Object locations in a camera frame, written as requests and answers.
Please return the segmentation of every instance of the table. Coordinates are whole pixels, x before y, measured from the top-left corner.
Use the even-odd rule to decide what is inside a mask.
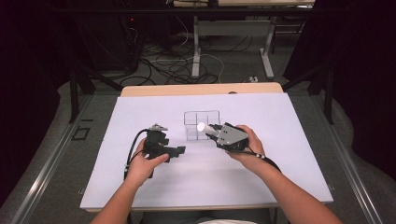
[[[213,141],[186,139],[183,113],[210,109],[220,112],[221,123],[245,123],[253,128],[267,156],[288,178],[321,202],[332,202],[289,96],[276,83],[242,83],[126,87],[116,103],[80,207],[96,212],[105,206],[122,183],[134,136],[155,122],[169,128],[169,147],[184,145],[186,152],[155,169],[154,177],[136,193],[133,211],[278,206],[262,181]]]
[[[219,0],[219,7],[285,7],[313,5],[315,0]],[[174,1],[175,7],[207,7],[207,1]],[[269,21],[199,21],[194,16],[194,58],[192,77],[199,76],[201,49],[199,48],[200,35],[258,35],[265,36],[264,48],[260,49],[265,75],[274,78],[268,51],[276,27],[276,17]]]

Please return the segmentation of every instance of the black curtain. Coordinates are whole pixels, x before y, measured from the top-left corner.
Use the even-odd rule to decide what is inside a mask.
[[[318,0],[315,7],[350,13],[310,18],[284,76],[295,80],[331,57],[333,97],[352,121],[353,150],[396,179],[395,13],[384,1]]]
[[[0,204],[50,126],[67,69],[37,1],[0,2]]]

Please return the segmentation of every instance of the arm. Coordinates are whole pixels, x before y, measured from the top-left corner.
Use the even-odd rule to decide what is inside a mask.
[[[249,147],[264,155],[262,142],[247,126],[238,126],[248,134]],[[341,223],[323,203],[301,189],[276,168],[259,158],[242,153],[230,153],[249,171],[257,175],[274,194],[291,223]]]
[[[134,196],[140,186],[149,178],[154,168],[168,159],[168,154],[163,154],[152,160],[147,160],[140,151],[143,149],[144,140],[139,143],[134,154],[128,175],[120,185],[102,211],[92,223],[125,223],[131,211]]]

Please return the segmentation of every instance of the white paper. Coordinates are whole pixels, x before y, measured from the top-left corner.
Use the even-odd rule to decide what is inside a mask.
[[[214,141],[187,140],[184,113],[206,110],[218,110],[221,123],[252,128],[262,140],[266,156],[284,175],[321,202],[332,202],[289,96],[244,93],[120,97],[80,207],[105,206],[123,181],[134,137],[155,123],[168,128],[169,147],[186,146],[186,152],[155,169],[154,177],[136,193],[134,209],[276,204],[263,182],[217,148]]]

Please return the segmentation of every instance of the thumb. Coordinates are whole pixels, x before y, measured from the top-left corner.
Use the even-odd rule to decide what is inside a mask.
[[[169,155],[165,153],[165,154],[163,154],[163,155],[161,155],[159,157],[156,157],[156,158],[154,158],[154,159],[152,159],[150,161],[152,162],[154,167],[156,167],[156,166],[160,165],[161,163],[167,161],[168,158],[169,158]]]

